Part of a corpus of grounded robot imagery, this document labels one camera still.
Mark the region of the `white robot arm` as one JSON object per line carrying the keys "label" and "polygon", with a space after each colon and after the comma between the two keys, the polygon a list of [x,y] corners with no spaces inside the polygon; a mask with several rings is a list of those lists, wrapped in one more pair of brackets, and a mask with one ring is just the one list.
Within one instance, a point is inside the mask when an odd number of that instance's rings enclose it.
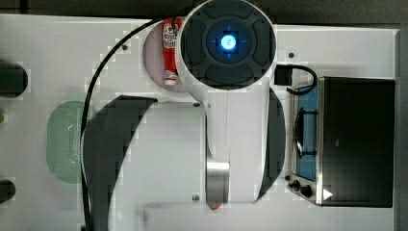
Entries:
{"label": "white robot arm", "polygon": [[[277,37],[270,19],[246,0],[207,0],[183,21],[175,45],[179,77],[206,116],[206,203],[253,202],[267,190],[265,162],[284,136],[272,88]],[[150,97],[120,95],[83,125],[83,231],[108,231],[119,170]]]}

